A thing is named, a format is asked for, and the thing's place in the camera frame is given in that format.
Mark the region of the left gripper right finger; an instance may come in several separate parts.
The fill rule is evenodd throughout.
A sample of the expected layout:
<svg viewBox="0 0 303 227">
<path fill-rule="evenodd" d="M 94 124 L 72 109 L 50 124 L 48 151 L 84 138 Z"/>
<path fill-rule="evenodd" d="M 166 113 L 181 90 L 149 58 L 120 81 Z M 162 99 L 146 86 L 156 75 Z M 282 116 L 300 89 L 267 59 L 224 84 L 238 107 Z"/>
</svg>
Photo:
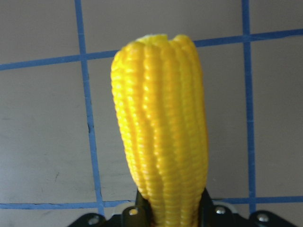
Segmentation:
<svg viewBox="0 0 303 227">
<path fill-rule="evenodd" d="M 200 200 L 201 227 L 235 227 L 236 221 L 233 208 L 225 202 L 211 199 L 207 189 L 204 189 Z"/>
</svg>

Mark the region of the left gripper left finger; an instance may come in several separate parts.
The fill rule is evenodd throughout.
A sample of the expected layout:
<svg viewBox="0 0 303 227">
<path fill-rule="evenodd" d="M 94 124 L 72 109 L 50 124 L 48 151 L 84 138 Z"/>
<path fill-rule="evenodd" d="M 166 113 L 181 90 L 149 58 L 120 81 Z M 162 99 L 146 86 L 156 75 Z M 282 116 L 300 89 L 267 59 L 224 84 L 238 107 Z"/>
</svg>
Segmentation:
<svg viewBox="0 0 303 227">
<path fill-rule="evenodd" d="M 127 207 L 122 212 L 123 227 L 153 227 L 153 214 L 150 203 L 136 192 L 135 204 Z"/>
</svg>

